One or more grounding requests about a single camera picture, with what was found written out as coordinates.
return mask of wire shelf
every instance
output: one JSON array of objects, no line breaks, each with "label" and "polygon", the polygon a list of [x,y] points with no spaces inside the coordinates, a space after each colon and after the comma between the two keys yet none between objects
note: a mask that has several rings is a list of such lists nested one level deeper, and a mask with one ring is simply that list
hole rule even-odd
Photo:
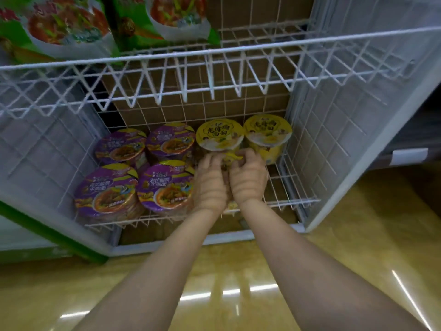
[{"label": "wire shelf", "polygon": [[[300,179],[297,177],[293,163],[290,161],[288,155],[282,156],[277,165],[268,166],[269,180],[265,189],[263,200],[271,208],[279,208],[283,210],[289,206],[291,209],[299,204],[304,207],[309,207],[312,203],[319,202],[312,192],[305,188]],[[226,210],[223,215],[233,215],[238,213],[239,209]],[[152,211],[146,211],[143,216],[137,219],[131,219],[120,222],[96,222],[85,223],[86,227],[101,230],[101,228],[107,228],[113,230],[114,225],[121,228],[125,228],[127,225],[137,227],[139,223],[149,226],[151,221],[156,221],[158,224],[163,221],[179,221],[183,220],[184,216],[164,216],[154,213]]]},{"label": "wire shelf", "polygon": [[[366,83],[378,74],[403,77],[413,61],[374,42],[440,30],[436,26],[327,36],[308,27],[306,20],[286,21],[221,29],[220,47],[196,43],[133,51],[118,58],[2,66],[0,95],[8,92],[10,100],[0,105],[0,116],[7,113],[20,119],[31,110],[50,116],[65,107],[77,114],[91,103],[99,111],[107,111],[112,102],[134,108],[140,99],[153,99],[161,106],[164,97],[180,95],[186,103],[189,95],[201,92],[214,100],[215,91],[226,89],[242,97],[249,87],[266,95],[271,85],[282,84],[291,92],[299,82],[317,88],[322,80],[332,79],[343,86],[352,76]],[[311,74],[304,69],[307,60],[317,66]],[[107,93],[96,91],[101,82]],[[126,82],[133,84],[131,91]],[[70,95],[79,84],[83,100]]]}]

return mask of right hand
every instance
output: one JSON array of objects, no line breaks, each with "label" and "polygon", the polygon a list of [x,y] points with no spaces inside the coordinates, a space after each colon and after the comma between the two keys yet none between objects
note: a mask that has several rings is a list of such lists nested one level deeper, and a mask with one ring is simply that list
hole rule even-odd
[{"label": "right hand", "polygon": [[268,171],[262,157],[248,148],[236,153],[243,161],[234,161],[230,169],[230,187],[234,200],[241,207],[248,200],[262,200],[268,181]]}]

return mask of tiled floor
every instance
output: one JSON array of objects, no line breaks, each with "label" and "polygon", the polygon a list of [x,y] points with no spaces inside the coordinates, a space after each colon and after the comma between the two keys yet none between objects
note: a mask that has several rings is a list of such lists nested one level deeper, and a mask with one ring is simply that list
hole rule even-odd
[{"label": "tiled floor", "polygon": [[[365,175],[307,237],[418,316],[394,271],[431,328],[441,330],[441,219],[397,171]],[[2,329],[70,330],[81,316],[69,314],[90,310],[144,259],[2,266]],[[181,301],[170,330],[296,330],[278,289],[258,287],[274,283],[254,241],[203,247],[183,295],[211,295]]]}]

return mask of noodle cup lid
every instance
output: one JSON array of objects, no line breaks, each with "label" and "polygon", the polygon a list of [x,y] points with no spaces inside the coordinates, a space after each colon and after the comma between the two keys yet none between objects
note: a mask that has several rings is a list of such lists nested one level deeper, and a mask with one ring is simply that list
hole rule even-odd
[{"label": "noodle cup lid", "polygon": [[291,125],[284,118],[270,114],[251,116],[243,127],[248,140],[266,147],[286,143],[292,134]]},{"label": "noodle cup lid", "polygon": [[196,132],[196,141],[208,151],[225,151],[236,149],[243,136],[243,127],[239,123],[221,118],[202,124]]},{"label": "noodle cup lid", "polygon": [[95,156],[103,164],[124,162],[135,158],[146,148],[146,134],[136,129],[121,129],[101,139]]},{"label": "noodle cup lid", "polygon": [[75,191],[81,216],[100,217],[116,213],[135,197],[138,174],[126,164],[109,164],[87,175]]},{"label": "noodle cup lid", "polygon": [[138,198],[155,212],[175,209],[189,199],[194,175],[195,170],[184,161],[162,161],[141,174]]},{"label": "noodle cup lid", "polygon": [[147,149],[154,155],[167,157],[181,154],[195,142],[195,131],[185,123],[167,123],[147,137]]}]

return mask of instant noodle cup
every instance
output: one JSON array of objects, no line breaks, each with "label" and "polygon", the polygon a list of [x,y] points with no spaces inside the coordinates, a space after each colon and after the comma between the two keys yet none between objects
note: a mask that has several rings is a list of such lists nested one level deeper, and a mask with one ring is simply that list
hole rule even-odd
[{"label": "instant noodle cup", "polygon": [[195,170],[184,161],[167,160],[142,173],[137,188],[142,205],[161,214],[187,212]]},{"label": "instant noodle cup", "polygon": [[116,57],[100,0],[0,0],[0,44],[19,63]]},{"label": "instant noodle cup", "polygon": [[101,222],[135,219],[144,207],[136,196],[138,175],[125,164],[109,164],[87,175],[75,191],[75,206],[84,217]]},{"label": "instant noodle cup", "polygon": [[181,160],[192,164],[195,131],[185,123],[164,124],[147,138],[147,149],[158,161]]},{"label": "instant noodle cup", "polygon": [[196,132],[196,141],[205,153],[225,153],[223,164],[226,166],[242,158],[236,156],[234,152],[240,148],[243,138],[243,127],[227,118],[205,122]]},{"label": "instant noodle cup", "polygon": [[259,152],[267,165],[276,163],[292,134],[285,119],[270,114],[251,116],[243,127],[250,147]]},{"label": "instant noodle cup", "polygon": [[146,167],[146,140],[142,131],[121,129],[98,142],[95,156],[105,165],[121,162],[134,168]]},{"label": "instant noodle cup", "polygon": [[207,20],[207,0],[112,0],[125,48],[204,39],[220,44]]}]

